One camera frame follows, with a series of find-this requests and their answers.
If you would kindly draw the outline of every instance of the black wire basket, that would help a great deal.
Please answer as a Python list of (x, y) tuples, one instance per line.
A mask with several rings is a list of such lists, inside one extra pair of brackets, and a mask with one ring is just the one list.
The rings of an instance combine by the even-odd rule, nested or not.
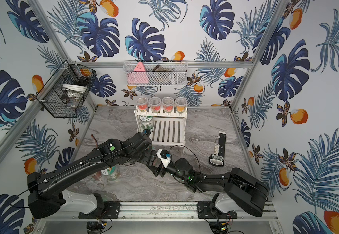
[(57, 72), (61, 72), (58, 81), (48, 94), (38, 101), (54, 118), (77, 118), (89, 94), (90, 86), (96, 79), (96, 72), (84, 65), (69, 64), (67, 61), (64, 61), (54, 74)]

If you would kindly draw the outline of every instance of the plastic cup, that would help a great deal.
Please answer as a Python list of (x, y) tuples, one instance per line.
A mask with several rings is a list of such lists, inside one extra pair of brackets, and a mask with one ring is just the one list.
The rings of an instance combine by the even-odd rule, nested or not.
[(175, 100), (175, 106), (176, 106), (176, 111), (178, 113), (183, 113), (185, 112), (186, 106), (188, 105), (188, 101), (186, 98), (183, 97), (178, 97)]
[(162, 99), (163, 111), (170, 113), (173, 110), (173, 103), (175, 101), (172, 97), (165, 97)]
[(148, 106), (148, 98), (145, 96), (141, 96), (137, 99), (138, 109), (142, 112), (147, 111)]
[(152, 97), (148, 101), (150, 109), (153, 113), (157, 113), (161, 110), (161, 99), (159, 97)]

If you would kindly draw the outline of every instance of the black robotic arm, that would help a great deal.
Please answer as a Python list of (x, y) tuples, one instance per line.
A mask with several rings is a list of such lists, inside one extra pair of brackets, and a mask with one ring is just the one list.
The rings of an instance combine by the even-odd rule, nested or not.
[(28, 175), (28, 203), (33, 217), (45, 218), (57, 212), (65, 203), (62, 191), (75, 182), (97, 171), (126, 162), (143, 163), (155, 176), (163, 177), (169, 172), (183, 180), (184, 185), (192, 192), (227, 193), (247, 213), (256, 217), (262, 216), (268, 189), (259, 180), (239, 168), (233, 168), (231, 172), (221, 175), (202, 175), (193, 170), (185, 158), (180, 158), (174, 164), (165, 166), (160, 163), (157, 167), (153, 166), (156, 157), (167, 160), (170, 155), (166, 150), (159, 153), (152, 150), (149, 135), (150, 131), (145, 129), (125, 142), (109, 139), (85, 157), (58, 170), (47, 174), (34, 172)]

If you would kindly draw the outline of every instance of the remote control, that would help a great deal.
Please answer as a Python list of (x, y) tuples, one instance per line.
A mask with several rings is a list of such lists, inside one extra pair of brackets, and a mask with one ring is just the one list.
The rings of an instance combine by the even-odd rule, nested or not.
[(224, 153), (225, 153), (225, 132), (219, 132), (219, 141), (218, 144), (215, 145), (214, 153), (212, 153), (209, 157), (209, 164), (216, 167), (224, 166)]

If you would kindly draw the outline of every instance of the marble surface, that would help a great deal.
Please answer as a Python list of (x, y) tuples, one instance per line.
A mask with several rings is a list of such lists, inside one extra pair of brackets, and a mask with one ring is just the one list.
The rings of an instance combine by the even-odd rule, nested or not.
[[(202, 173), (221, 174), (229, 172), (233, 167), (248, 172), (229, 111), (228, 108), (188, 109), (186, 146), (199, 158)], [(76, 159), (85, 156), (95, 147), (91, 134), (102, 143), (109, 138), (126, 140), (136, 133), (136, 129), (133, 109), (97, 109)], [(224, 167), (214, 167), (208, 163), (209, 156), (218, 143), (219, 131), (227, 133)], [(181, 147), (174, 147), (171, 154), (174, 161), (181, 158)], [(189, 161), (193, 169), (199, 170), (198, 163), (189, 150), (184, 150), (183, 157)], [(98, 181), (85, 178), (68, 189), (82, 194), (97, 192), (106, 201), (208, 201), (214, 195), (214, 192), (192, 193), (176, 182), (170, 174), (164, 178), (155, 177), (140, 163), (130, 166), (118, 165), (118, 170), (120, 175), (116, 180), (108, 180), (105, 176)]]

